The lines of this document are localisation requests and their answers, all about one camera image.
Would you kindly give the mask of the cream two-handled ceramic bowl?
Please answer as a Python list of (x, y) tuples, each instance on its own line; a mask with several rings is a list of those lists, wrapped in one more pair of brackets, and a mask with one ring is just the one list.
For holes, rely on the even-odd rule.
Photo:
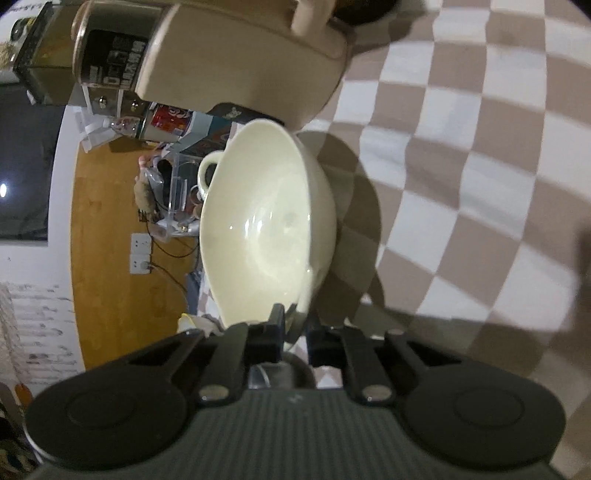
[(200, 257), (224, 327), (286, 311), (304, 329), (335, 252), (337, 214), (324, 170), (300, 139), (254, 120), (198, 167)]

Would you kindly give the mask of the clear plastic storage box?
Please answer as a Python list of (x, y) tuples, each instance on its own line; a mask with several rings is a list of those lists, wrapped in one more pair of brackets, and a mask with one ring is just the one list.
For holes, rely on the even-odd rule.
[(162, 177), (161, 190), (154, 194), (162, 216), (156, 225), (163, 230), (164, 241), (198, 236), (204, 206), (197, 186), (200, 163), (199, 158), (178, 152), (168, 152), (156, 163)]

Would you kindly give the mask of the plush toy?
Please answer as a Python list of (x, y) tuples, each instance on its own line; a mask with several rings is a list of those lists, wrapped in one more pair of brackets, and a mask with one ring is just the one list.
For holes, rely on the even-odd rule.
[(137, 210), (150, 223), (157, 223), (160, 218), (160, 212), (156, 204), (153, 190), (150, 186), (150, 169), (148, 168), (148, 159), (140, 156), (137, 160), (139, 173), (135, 177), (133, 187), (134, 200)]

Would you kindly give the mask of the red soda can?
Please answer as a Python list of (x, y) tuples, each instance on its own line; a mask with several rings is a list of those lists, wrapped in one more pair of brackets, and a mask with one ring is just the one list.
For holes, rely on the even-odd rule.
[(149, 123), (158, 130), (181, 136), (190, 125), (192, 114), (191, 110), (156, 104)]

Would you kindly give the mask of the checkered brown white tablecloth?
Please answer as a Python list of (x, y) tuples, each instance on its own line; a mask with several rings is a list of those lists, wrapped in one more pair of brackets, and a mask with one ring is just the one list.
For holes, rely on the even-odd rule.
[(301, 133), (335, 195), (322, 322), (539, 382), (590, 475), (590, 5), (401, 1)]

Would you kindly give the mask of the beige electric kettle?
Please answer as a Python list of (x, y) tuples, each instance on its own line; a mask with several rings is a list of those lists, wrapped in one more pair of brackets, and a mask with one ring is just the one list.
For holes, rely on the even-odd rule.
[(86, 1), (72, 23), (85, 85), (291, 131), (321, 112), (349, 63), (332, 1)]

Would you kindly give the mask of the glass fish tank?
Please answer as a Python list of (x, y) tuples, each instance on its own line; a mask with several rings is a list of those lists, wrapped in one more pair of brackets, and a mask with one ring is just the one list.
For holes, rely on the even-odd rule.
[(71, 27), (80, 6), (80, 1), (47, 2), (16, 56), (13, 71), (36, 104), (86, 105), (72, 67)]

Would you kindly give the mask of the white wall socket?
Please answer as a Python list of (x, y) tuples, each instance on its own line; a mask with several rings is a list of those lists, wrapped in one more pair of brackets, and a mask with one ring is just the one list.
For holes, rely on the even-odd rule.
[(152, 238), (148, 233), (132, 233), (130, 238), (129, 273), (146, 275), (151, 270)]

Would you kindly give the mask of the macrame wall hanging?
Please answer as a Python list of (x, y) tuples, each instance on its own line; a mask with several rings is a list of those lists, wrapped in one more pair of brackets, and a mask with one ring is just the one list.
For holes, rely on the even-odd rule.
[(71, 293), (3, 282), (1, 380), (38, 390), (84, 370)]

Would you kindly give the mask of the black wall screen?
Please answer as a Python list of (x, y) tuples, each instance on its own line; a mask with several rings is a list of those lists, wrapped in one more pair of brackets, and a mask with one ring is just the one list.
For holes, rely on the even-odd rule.
[(51, 178), (64, 108), (33, 105), (20, 84), (1, 87), (1, 238), (48, 239)]

